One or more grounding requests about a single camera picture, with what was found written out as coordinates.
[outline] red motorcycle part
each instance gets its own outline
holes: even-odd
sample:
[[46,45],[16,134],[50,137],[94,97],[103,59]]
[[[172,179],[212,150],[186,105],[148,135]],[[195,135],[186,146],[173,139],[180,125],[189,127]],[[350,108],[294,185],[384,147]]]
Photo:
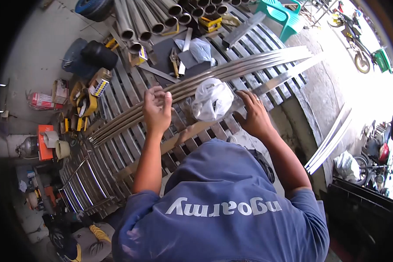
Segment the red motorcycle part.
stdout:
[[388,145],[387,143],[384,143],[381,147],[380,150],[378,151],[378,161],[383,162],[388,159]]

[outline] teal plastic chair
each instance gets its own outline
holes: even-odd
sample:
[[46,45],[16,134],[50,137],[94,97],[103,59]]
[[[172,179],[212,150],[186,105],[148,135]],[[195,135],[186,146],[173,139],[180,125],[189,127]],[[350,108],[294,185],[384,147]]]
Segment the teal plastic chair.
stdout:
[[301,4],[295,0],[289,0],[298,5],[295,11],[285,8],[278,0],[261,0],[256,12],[263,12],[267,17],[277,21],[283,26],[279,39],[283,42],[293,34],[298,34],[303,29],[305,21],[300,18]]

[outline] motorcycle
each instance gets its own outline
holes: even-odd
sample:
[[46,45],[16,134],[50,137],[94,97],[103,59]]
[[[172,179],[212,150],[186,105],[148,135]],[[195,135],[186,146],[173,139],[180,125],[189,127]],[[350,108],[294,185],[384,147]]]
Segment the motorcycle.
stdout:
[[352,48],[356,53],[354,62],[357,69],[363,73],[367,74],[370,71],[370,60],[372,61],[373,66],[377,62],[374,59],[372,53],[362,44],[360,40],[360,36],[362,34],[360,24],[356,15],[352,18],[343,13],[343,4],[339,1],[338,8],[333,10],[333,14],[331,16],[331,20],[328,21],[328,24],[332,27],[341,27],[345,26],[345,29],[341,31],[341,33],[346,37],[346,40],[350,44],[349,48]]
[[355,184],[364,186],[384,196],[389,195],[385,187],[386,181],[393,174],[391,165],[393,158],[388,147],[388,140],[393,138],[393,118],[390,123],[382,123],[376,126],[374,120],[371,126],[365,130],[367,142],[362,148],[361,155],[354,155],[354,159],[360,166],[360,180]]

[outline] blue container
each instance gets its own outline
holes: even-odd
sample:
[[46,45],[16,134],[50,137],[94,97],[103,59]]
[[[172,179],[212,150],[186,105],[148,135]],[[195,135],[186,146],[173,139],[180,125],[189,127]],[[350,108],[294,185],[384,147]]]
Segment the blue container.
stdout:
[[80,55],[80,52],[87,44],[88,42],[83,38],[76,39],[65,53],[61,68],[66,72],[76,74],[89,80],[100,68],[88,64]]

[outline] green crate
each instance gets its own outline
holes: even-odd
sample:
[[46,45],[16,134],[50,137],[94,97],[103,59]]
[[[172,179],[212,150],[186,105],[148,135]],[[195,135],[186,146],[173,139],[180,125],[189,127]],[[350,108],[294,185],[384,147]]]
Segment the green crate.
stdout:
[[391,73],[391,66],[388,60],[388,56],[383,49],[379,49],[371,54],[374,60],[377,62],[380,71],[383,73],[389,71]]

